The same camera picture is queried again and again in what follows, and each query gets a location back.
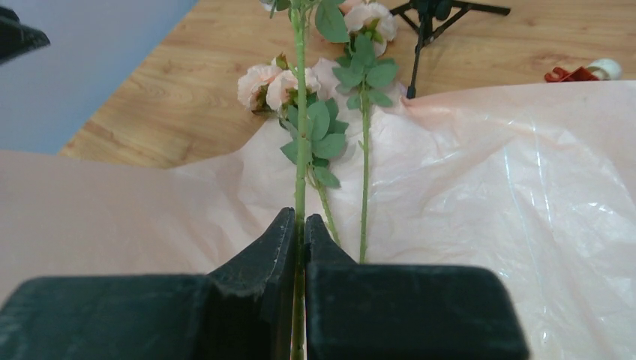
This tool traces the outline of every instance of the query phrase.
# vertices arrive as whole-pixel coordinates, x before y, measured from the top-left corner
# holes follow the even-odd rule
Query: green stem
[[[298,68],[298,154],[296,158],[295,225],[298,234],[296,242],[296,269],[294,279],[294,305],[292,314],[292,360],[305,357],[302,347],[305,342],[305,260],[303,241],[305,231],[305,176],[307,140],[307,86],[305,85],[305,8],[302,1],[292,3],[291,20],[294,30],[296,63]]]
[[[371,102],[362,83],[361,111],[362,111],[362,154],[364,155],[362,175],[362,219],[360,226],[360,263],[364,263],[367,256],[367,202],[369,196],[369,133],[371,129]]]
[[[325,210],[325,216],[327,217],[327,227],[329,231],[331,231],[331,235],[334,237],[334,242],[342,248],[340,243],[340,237],[338,236],[338,231],[336,231],[336,225],[334,223],[334,217],[332,215],[332,210],[329,208],[329,198],[327,198],[327,188],[320,181],[313,180],[313,183],[316,184],[315,188],[318,190],[318,195],[320,195],[320,202],[322,203],[322,208]]]

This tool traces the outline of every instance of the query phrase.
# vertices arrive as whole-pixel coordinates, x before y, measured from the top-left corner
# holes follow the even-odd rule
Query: blue-gray wall
[[[0,65],[0,149],[57,153],[196,2],[0,0],[51,40]]]

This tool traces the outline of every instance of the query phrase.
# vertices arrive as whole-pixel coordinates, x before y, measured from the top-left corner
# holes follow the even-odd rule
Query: plastic sheet
[[[359,114],[330,191],[359,248]],[[636,353],[636,82],[480,88],[373,113],[368,259],[484,266],[507,286],[533,359]],[[289,135],[171,170],[0,152],[0,299],[38,275],[209,272],[293,205]],[[322,214],[314,191],[307,213]]]

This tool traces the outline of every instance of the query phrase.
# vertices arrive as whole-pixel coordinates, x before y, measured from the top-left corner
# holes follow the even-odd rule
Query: black tripod
[[[459,8],[460,10],[449,19],[452,8]],[[420,22],[419,26],[417,26],[406,15],[406,12],[411,9],[416,9],[418,12]],[[408,91],[406,92],[407,98],[413,99],[416,96],[416,77],[419,66],[419,53],[422,51],[422,48],[435,41],[435,39],[446,31],[446,29],[471,10],[505,16],[510,14],[511,9],[509,7],[475,4],[472,2],[455,0],[410,0],[406,4],[400,5],[391,10],[392,15],[400,15],[400,17],[404,19],[404,21],[406,21],[418,34],[418,43],[415,45],[413,75],[411,77],[411,85],[409,85]],[[433,18],[439,21],[448,20],[433,30]]]

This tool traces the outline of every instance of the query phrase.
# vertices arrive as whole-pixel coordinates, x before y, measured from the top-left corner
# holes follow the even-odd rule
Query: wood grain
[[[381,0],[390,8],[406,0]],[[636,79],[633,0],[488,0],[508,16],[471,11],[423,50],[418,96],[482,86],[542,83],[555,66],[617,60]],[[400,24],[388,56],[408,84],[416,33]],[[269,19],[257,0],[199,0],[194,9],[60,151],[92,161],[168,168],[239,149],[263,123],[236,100],[247,68],[285,52],[285,13]],[[339,47],[310,37],[307,65]]]

